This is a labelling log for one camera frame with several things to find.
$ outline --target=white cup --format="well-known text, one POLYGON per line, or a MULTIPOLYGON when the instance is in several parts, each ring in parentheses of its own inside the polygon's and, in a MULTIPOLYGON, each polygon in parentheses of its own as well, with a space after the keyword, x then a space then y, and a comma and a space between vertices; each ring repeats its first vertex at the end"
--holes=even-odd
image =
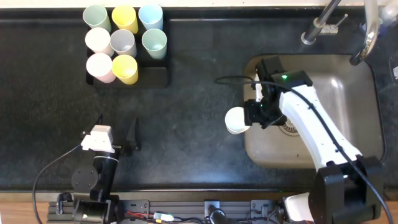
POLYGON ((111 36, 111 47, 119 55, 137 56, 137 46, 134 35, 125 29, 113 32, 111 36))
POLYGON ((104 53, 110 57, 113 55, 114 50, 111 47, 111 36, 104 28, 94 28, 86 34, 86 45, 94 53, 104 53))
POLYGON ((159 5, 142 6, 138 11, 138 17, 147 30, 163 29, 163 10, 159 5))
POLYGON ((112 59, 104 53, 96 53, 88 58, 87 72, 103 83, 111 83, 116 78, 112 72, 112 59))
POLYGON ((111 32, 111 21, 109 21, 108 12, 104 6, 92 5, 88 6, 83 12, 83 20, 91 28, 104 28, 111 32))
POLYGON ((142 44, 154 59, 162 59, 167 53, 167 37, 160 29, 150 29, 142 35, 142 44))
POLYGON ((240 134, 247 131, 250 126, 244 123, 244 109, 242 107, 234 107, 225 115, 226 129, 231 134, 240 134))

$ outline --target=faucet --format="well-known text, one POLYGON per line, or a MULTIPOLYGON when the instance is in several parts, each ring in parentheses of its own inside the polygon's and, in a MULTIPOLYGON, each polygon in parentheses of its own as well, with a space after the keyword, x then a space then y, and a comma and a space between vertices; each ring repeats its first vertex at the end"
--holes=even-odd
MULTIPOLYGON (((317 35, 335 35, 338 32, 338 26, 343 22, 347 15, 336 25, 326 25, 326 21, 331 13, 336 9, 341 0, 331 0, 327 7, 322 11, 318 18, 313 20, 309 30, 301 35, 304 44, 311 45, 316 41, 317 35)), ((363 45, 355 51, 349 59, 352 65, 361 63, 372 51, 379 33, 379 11, 376 0, 364 0, 366 13, 366 34, 363 45)))

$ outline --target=white wall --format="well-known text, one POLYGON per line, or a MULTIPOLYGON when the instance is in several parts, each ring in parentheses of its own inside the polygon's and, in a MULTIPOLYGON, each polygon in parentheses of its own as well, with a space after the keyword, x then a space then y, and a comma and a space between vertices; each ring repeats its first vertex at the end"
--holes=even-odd
MULTIPOLYGON (((0 0, 0 8, 18 7, 87 7, 101 4, 141 6, 157 3, 163 7, 242 7, 242 6, 325 6, 330 0, 0 0)), ((391 0, 377 0, 385 5, 391 0)), ((363 6, 363 0, 342 0, 340 6, 363 6)))

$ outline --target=stainless steel sink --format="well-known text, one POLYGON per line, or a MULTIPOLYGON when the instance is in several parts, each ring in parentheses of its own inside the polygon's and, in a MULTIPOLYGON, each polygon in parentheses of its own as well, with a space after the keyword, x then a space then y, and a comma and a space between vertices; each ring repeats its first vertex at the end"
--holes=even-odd
MULTIPOLYGON (((253 77, 255 65, 271 55, 253 58, 244 74, 253 77)), ((285 70, 304 70, 337 128, 364 156, 381 158, 384 150, 373 73, 369 65, 349 63, 349 55, 280 55, 285 70)), ((244 100, 256 92, 244 87, 244 100)), ((291 123, 284 127, 258 124, 245 132, 249 157, 260 166, 313 168, 312 158, 291 123)))

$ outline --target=sink drain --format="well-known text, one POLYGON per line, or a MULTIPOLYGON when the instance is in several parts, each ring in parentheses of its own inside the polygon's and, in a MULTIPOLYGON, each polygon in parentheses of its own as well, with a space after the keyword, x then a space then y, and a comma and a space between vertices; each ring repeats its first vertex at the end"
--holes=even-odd
POLYGON ((298 136, 299 135, 296 127, 293 125, 293 123, 289 119, 287 119, 287 121, 285 122, 284 125, 279 126, 279 129, 283 133, 287 134, 288 136, 298 136))

